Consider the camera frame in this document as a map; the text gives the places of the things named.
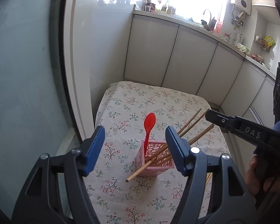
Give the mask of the right hand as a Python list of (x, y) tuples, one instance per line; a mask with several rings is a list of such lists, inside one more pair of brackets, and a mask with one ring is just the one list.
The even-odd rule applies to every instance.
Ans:
[(258, 164), (258, 156), (254, 156), (250, 161), (248, 171), (245, 175), (245, 183), (248, 187), (249, 192), (252, 195), (256, 195), (260, 190), (260, 180), (255, 175), (255, 169)]

